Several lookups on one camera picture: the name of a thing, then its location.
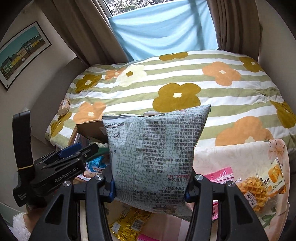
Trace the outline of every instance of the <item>screw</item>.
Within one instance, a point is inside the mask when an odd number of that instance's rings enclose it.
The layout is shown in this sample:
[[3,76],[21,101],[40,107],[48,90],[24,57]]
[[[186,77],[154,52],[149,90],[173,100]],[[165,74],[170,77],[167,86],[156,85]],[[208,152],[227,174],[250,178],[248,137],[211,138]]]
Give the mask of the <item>screw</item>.
[[235,186],[235,183],[234,182],[228,182],[227,185],[231,188],[233,188]]
[[70,181],[64,181],[63,182],[63,186],[64,187],[68,187],[68,186],[70,186],[71,185],[71,182]]
[[102,179],[104,178],[104,175],[102,175],[102,174],[98,174],[98,175],[96,175],[94,178],[95,178],[97,181],[100,181],[100,180],[102,180]]
[[200,181],[200,180],[203,179],[203,175],[201,175],[201,174],[196,174],[196,175],[195,175],[195,179]]

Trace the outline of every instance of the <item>snack bag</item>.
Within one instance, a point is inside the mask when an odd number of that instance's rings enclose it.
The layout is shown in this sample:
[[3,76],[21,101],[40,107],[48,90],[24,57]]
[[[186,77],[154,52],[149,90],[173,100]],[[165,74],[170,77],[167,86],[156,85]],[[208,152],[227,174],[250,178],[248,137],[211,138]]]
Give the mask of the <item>snack bag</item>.
[[102,174],[103,170],[106,167],[106,164],[108,164],[109,161],[109,144],[102,144],[98,142],[96,143],[99,147],[99,150],[96,154],[91,156],[91,158],[88,159],[85,165],[85,171],[83,173],[84,177],[92,178],[98,174]]
[[253,210],[260,211],[270,198],[285,192],[285,180],[278,158],[260,178],[248,177],[237,185]]
[[[228,181],[234,181],[233,171],[231,167],[223,168],[219,171],[210,173],[205,175],[207,179],[209,179],[211,182],[214,183],[221,183],[225,184]],[[218,200],[213,200],[213,212],[212,212],[212,221],[216,220],[218,218]]]
[[124,204],[120,218],[111,223],[109,228],[121,241],[137,241],[143,225],[151,214],[151,212]]
[[138,236],[138,240],[142,240],[142,241],[160,241],[160,240],[157,240],[157,239],[153,239],[153,238],[150,238],[144,234],[140,234]]
[[210,105],[155,116],[103,116],[116,200],[190,220],[184,194]]
[[268,200],[263,182],[257,177],[248,177],[238,185],[254,211],[259,211]]
[[277,157],[270,169],[260,177],[260,180],[263,182],[265,191],[270,198],[278,193],[285,193],[285,180]]

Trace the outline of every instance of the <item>barcode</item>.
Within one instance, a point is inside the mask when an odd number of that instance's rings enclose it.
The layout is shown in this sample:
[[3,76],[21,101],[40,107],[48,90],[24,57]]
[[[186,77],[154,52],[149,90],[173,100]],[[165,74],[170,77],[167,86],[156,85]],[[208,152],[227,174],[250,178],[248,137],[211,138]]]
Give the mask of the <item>barcode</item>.
[[133,222],[133,225],[131,226],[131,229],[137,231],[137,232],[140,232],[141,231],[141,228],[142,228],[142,225],[144,224],[144,221],[142,221],[141,219],[136,219],[134,222]]
[[230,178],[230,179],[227,179],[227,180],[225,180],[225,181],[223,181],[223,182],[221,182],[222,184],[226,184],[228,181],[232,181],[233,180],[233,178]]

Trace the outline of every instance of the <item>orange flower pattern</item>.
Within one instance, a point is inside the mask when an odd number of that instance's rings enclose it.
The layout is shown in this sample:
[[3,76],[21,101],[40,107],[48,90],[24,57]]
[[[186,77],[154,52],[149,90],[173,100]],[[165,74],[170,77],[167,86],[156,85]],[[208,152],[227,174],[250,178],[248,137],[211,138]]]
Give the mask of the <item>orange flower pattern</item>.
[[121,67],[120,69],[112,69],[112,70],[107,70],[106,75],[105,75],[105,80],[110,80],[112,78],[117,78],[126,68]]
[[287,102],[274,102],[270,101],[273,106],[276,108],[276,114],[278,116],[279,121],[281,122],[284,128],[292,128],[296,124],[296,116],[291,110],[290,106]]
[[241,79],[241,75],[236,70],[230,68],[223,62],[213,62],[203,67],[202,72],[205,75],[215,77],[217,84],[222,86],[230,86],[232,81],[238,81]]
[[102,119],[103,111],[106,105],[102,102],[95,102],[93,105],[84,102],[78,112],[74,115],[73,121],[76,124],[81,124],[88,121],[95,121]]
[[82,79],[78,80],[76,83],[76,93],[80,93],[83,90],[87,90],[93,86],[95,86],[99,80],[102,78],[102,75],[99,74],[97,76],[93,74],[86,74]]
[[162,61],[173,60],[174,58],[186,58],[188,56],[187,52],[172,53],[159,56]]
[[250,57],[240,57],[239,60],[243,62],[243,67],[245,67],[247,70],[257,73],[259,71],[264,71],[261,66],[257,63],[256,60],[250,58]]
[[200,105],[200,100],[196,96],[201,88],[192,83],[179,85],[170,83],[161,87],[159,96],[153,101],[153,108],[158,112],[170,112]]
[[273,139],[268,129],[263,128],[259,118],[246,116],[237,120],[233,127],[220,132],[216,138],[216,146],[236,145],[253,141]]
[[58,120],[52,122],[50,126],[50,137],[55,137],[64,127],[64,122],[72,116],[72,112],[68,112],[66,115],[59,116]]

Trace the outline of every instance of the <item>picture frame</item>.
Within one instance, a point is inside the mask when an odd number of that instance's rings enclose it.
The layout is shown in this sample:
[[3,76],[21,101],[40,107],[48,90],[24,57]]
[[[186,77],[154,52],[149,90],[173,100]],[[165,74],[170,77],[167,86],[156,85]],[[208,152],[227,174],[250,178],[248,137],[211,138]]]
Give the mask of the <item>picture frame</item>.
[[51,42],[36,21],[1,47],[0,80],[6,91],[28,64],[49,46]]

